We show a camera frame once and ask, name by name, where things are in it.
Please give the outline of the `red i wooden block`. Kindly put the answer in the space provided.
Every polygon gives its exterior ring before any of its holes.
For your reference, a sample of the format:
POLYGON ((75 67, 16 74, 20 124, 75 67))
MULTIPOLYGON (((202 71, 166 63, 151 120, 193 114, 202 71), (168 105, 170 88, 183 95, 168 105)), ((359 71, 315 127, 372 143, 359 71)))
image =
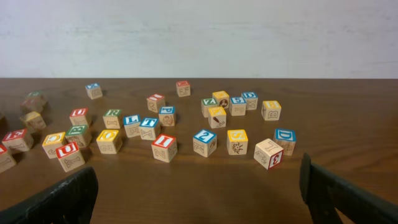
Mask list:
POLYGON ((177 139, 173 136, 160 134, 151 144, 154 159, 170 162, 177 154, 177 139))
POLYGON ((158 113, 163 106, 165 106, 164 95, 153 94, 147 97, 147 107, 150 111, 158 113))

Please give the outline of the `red E wooden block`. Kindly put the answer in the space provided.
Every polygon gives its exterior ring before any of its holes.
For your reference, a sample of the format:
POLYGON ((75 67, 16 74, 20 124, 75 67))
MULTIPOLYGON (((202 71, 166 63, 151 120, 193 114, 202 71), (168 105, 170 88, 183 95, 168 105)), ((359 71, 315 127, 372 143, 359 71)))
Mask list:
POLYGON ((12 153, 29 151, 34 139, 27 128, 8 132, 2 139, 2 144, 12 153))

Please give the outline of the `red A wooden block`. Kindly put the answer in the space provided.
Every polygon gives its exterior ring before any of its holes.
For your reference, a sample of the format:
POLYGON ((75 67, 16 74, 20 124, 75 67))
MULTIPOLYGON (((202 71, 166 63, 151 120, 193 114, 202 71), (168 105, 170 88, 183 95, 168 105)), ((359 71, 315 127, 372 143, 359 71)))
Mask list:
POLYGON ((12 154, 9 152, 9 150, 3 146, 0 145, 1 152, 0 152, 0 173, 10 169, 11 167, 15 166, 17 162, 13 158, 12 154))

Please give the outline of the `blue T wooden block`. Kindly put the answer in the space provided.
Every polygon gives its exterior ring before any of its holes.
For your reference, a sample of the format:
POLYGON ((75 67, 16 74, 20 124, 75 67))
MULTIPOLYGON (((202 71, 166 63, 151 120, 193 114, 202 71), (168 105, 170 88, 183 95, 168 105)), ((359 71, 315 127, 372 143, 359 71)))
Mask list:
POLYGON ((140 135, 143 140, 155 140, 160 134, 160 123, 158 118, 144 118, 140 125, 140 135))

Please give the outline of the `blue P wooden block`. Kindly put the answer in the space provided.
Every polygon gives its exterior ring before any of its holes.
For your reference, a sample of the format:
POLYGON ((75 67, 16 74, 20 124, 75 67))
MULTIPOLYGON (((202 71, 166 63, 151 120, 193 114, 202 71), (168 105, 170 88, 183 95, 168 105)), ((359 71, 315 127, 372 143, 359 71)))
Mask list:
POLYGON ((175 126, 176 113, 174 106, 163 106, 159 111, 159 121, 162 126, 175 126))

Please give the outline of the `blue D wooden block upper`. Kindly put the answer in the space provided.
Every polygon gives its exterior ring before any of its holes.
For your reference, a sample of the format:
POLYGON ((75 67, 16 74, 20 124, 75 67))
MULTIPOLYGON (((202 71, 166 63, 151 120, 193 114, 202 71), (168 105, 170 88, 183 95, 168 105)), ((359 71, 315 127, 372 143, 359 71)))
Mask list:
POLYGON ((258 102, 258 95, 253 91, 245 91, 241 93, 241 96, 246 101, 246 109, 247 110, 256 110, 257 109, 257 102, 258 102))

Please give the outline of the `red top far wooden block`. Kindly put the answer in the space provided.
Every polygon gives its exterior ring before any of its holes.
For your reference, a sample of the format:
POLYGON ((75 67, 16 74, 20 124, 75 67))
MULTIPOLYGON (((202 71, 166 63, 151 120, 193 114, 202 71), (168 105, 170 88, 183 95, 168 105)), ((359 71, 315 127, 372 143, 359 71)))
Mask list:
POLYGON ((177 95, 179 97, 190 96, 190 83, 187 80, 176 82, 177 95))

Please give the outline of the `blue D wooden block lower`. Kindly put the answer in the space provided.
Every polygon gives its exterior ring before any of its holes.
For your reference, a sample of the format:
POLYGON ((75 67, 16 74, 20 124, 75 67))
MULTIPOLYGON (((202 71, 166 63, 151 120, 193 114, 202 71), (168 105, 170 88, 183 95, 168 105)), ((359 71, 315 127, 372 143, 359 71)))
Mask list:
POLYGON ((277 128, 274 131, 273 141, 284 149, 285 156, 291 156, 294 152, 296 134, 294 130, 277 128))

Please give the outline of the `blue d wooden block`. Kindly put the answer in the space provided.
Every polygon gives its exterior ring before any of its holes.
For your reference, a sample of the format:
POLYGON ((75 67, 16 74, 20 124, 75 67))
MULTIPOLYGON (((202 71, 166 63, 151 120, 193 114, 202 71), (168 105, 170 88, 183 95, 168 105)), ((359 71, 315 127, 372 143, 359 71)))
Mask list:
POLYGON ((253 91, 245 91, 241 93, 241 96, 246 101, 246 109, 247 110, 256 110, 257 109, 257 102, 258 102, 258 95, 253 91))
POLYGON ((273 141, 284 149, 285 156, 291 156, 294 152, 296 134, 294 130, 277 128, 274 131, 273 141))

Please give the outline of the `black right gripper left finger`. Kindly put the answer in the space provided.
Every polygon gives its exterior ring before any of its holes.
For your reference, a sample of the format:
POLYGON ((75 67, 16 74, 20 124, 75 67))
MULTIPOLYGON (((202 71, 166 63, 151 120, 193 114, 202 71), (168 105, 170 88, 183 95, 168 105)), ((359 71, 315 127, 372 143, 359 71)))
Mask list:
POLYGON ((95 170, 85 167, 1 211, 1 223, 89 223, 97 195, 95 170))

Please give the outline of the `plain top 3 wooden block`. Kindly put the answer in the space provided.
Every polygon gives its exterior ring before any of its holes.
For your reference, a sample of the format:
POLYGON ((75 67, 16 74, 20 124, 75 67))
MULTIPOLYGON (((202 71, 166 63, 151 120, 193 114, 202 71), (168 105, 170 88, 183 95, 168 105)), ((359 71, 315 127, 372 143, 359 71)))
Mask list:
POLYGON ((283 156, 284 149, 269 138, 255 146, 254 159, 267 170, 281 163, 283 156))

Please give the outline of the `red u wooden block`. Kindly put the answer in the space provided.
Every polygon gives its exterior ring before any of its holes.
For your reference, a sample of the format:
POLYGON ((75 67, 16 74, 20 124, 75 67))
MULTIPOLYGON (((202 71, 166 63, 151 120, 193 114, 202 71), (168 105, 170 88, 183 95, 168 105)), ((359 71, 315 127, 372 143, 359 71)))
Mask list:
POLYGON ((87 125, 89 126, 92 122, 91 115, 88 112, 88 108, 78 108, 70 113, 70 121, 73 126, 87 125))
POLYGON ((84 157, 76 142, 68 143, 55 150, 63 170, 69 172, 85 164, 84 157))

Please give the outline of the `blue X wooden block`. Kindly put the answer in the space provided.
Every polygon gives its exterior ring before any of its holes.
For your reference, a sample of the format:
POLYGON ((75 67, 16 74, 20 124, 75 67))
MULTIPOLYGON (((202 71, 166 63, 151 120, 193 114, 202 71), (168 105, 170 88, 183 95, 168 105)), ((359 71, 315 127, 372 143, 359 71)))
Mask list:
POLYGON ((103 96, 103 92, 98 83, 92 83, 85 86, 86 92, 90 99, 94 100, 103 96))

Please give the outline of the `red Y wooden block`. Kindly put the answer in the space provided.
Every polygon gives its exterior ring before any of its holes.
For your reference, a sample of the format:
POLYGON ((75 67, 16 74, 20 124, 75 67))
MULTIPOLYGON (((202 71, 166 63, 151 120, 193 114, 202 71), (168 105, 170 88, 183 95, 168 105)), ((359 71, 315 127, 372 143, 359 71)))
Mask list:
POLYGON ((36 99, 27 99, 24 100, 21 104, 20 104, 20 109, 21 111, 26 114, 26 113, 30 113, 32 111, 41 113, 43 110, 43 106, 41 104, 41 102, 39 100, 36 99))

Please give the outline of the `red I wooden block lower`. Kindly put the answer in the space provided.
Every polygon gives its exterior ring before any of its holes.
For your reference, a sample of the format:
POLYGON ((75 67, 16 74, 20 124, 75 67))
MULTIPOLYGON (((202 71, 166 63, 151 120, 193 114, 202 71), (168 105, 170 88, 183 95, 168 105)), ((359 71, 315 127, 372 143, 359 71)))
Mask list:
POLYGON ((177 139, 173 136, 160 134, 151 144, 154 159, 170 162, 177 154, 177 139))

